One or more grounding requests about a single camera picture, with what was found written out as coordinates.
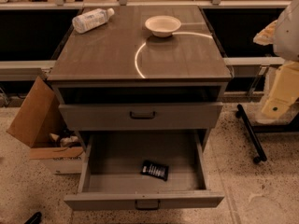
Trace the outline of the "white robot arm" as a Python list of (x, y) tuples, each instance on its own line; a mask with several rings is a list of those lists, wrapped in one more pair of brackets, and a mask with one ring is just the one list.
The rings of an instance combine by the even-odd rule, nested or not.
[(253, 42), (272, 44), (274, 53), (284, 60), (261, 110), (265, 119), (279, 119), (299, 98), (299, 0), (292, 0)]

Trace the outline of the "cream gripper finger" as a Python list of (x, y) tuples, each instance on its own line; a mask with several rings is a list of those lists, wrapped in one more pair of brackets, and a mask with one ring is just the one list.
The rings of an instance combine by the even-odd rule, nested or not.
[(276, 71), (262, 114), (279, 119), (299, 98), (299, 62), (287, 61)]

